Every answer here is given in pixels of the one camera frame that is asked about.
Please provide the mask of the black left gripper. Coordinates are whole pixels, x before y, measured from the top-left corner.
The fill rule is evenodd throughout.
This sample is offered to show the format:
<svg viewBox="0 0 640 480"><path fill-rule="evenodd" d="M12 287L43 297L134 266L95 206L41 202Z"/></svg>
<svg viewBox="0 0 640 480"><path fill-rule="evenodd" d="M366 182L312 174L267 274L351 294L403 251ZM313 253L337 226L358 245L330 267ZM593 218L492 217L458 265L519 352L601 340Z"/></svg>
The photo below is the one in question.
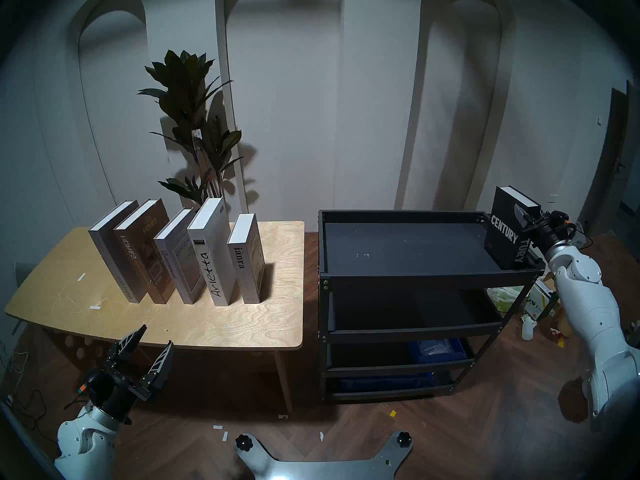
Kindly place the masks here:
<svg viewBox="0 0 640 480"><path fill-rule="evenodd" d="M87 407L104 412L109 418L122 425L131 425L129 417L139 401L153 400L156 391L162 390L167 382L174 359L174 343L169 340L151 368L144 374L131 373L133 366L129 360L147 330L147 325L114 342L107 357L99 367L90 369L84 375L82 390L78 394L87 395Z"/></svg>

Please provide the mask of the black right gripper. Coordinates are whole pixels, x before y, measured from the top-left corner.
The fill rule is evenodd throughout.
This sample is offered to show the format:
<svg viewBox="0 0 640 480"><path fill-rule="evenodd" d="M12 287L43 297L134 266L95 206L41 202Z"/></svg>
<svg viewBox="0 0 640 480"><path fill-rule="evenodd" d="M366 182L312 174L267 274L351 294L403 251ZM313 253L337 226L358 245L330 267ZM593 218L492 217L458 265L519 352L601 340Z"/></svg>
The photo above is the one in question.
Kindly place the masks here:
<svg viewBox="0 0 640 480"><path fill-rule="evenodd" d="M530 239L541 253L556 246L569 246L576 234L576 225L565 212L541 212L539 206L514 205L514 217L520 225L521 236Z"/></svg>

